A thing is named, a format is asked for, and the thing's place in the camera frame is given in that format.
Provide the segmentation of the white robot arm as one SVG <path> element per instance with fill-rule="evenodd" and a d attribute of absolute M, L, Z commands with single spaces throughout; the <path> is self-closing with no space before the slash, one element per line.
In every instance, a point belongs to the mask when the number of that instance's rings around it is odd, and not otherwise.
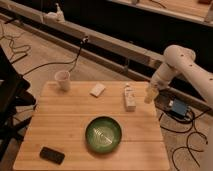
<path fill-rule="evenodd" d="M 164 62 L 151 77 L 144 102 L 151 103 L 160 90 L 166 89 L 174 77 L 182 74 L 213 109 L 213 73 L 195 63 L 195 52 L 179 45 L 170 45 L 163 56 Z"/>

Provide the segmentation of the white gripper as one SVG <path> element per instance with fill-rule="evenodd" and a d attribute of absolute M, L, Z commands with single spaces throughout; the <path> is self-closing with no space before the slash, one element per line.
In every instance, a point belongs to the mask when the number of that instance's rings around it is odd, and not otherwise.
<path fill-rule="evenodd" d="M 158 91 L 165 88 L 166 82 L 158 74 L 154 74 L 150 80 L 150 87 L 146 90 L 144 102 L 147 104 L 151 103 L 158 96 Z"/>

